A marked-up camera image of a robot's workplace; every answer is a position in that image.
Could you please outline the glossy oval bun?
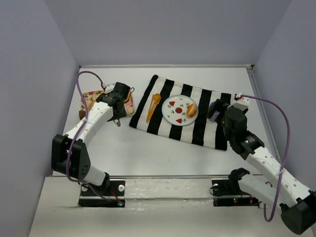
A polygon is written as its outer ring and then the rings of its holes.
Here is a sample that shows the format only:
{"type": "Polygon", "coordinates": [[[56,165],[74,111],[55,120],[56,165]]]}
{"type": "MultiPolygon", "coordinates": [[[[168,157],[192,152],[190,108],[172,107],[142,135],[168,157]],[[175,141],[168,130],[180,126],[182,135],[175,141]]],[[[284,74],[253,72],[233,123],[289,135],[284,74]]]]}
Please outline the glossy oval bun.
{"type": "Polygon", "coordinates": [[[198,113],[198,107],[195,103],[192,103],[187,108],[187,117],[192,118],[198,113]]]}

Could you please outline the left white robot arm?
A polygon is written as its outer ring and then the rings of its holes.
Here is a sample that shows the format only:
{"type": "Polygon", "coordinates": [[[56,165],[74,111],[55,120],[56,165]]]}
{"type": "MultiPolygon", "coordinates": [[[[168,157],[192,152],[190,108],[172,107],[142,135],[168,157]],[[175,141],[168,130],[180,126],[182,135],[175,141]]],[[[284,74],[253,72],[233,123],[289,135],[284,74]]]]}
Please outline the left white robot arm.
{"type": "Polygon", "coordinates": [[[91,164],[87,147],[106,122],[113,121],[120,126],[119,119],[125,112],[124,102],[129,93],[129,86],[117,82],[112,91],[96,98],[74,128],[64,135],[57,134],[52,140],[51,168],[72,181],[85,183],[100,195],[107,192],[110,176],[91,164]]]}

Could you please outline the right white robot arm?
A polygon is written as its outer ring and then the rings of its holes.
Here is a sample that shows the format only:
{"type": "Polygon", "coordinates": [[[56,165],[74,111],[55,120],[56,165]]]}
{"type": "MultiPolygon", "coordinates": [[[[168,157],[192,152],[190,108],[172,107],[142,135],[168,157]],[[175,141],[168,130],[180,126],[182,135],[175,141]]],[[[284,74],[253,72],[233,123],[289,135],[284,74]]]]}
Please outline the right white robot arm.
{"type": "Polygon", "coordinates": [[[302,184],[279,163],[265,144],[247,129],[246,112],[251,96],[238,94],[233,104],[217,99],[210,104],[207,118],[222,129],[232,150],[255,167],[267,180],[261,183],[249,171],[239,168],[229,175],[231,184],[256,197],[271,213],[281,209],[288,229],[300,235],[316,222],[316,193],[302,184]]]}

